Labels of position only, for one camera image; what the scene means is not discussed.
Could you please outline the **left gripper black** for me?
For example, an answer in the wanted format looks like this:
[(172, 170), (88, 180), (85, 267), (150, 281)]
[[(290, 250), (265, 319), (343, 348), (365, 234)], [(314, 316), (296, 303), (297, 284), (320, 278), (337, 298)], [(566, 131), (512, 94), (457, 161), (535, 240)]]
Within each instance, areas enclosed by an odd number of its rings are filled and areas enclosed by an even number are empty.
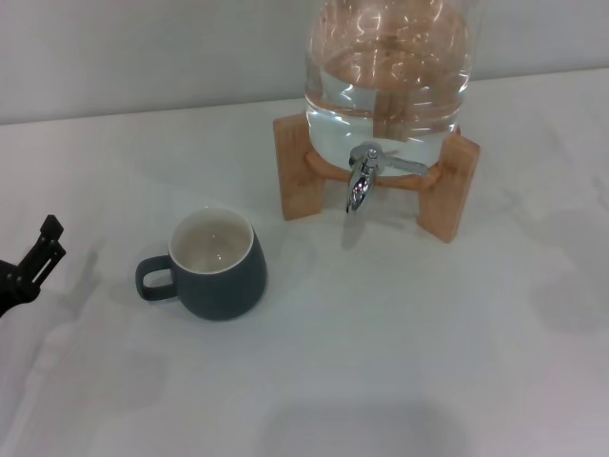
[(16, 306), (31, 303), (44, 281), (66, 255), (59, 243), (64, 231), (54, 215), (48, 215), (40, 236), (18, 266), (1, 262), (0, 317)]

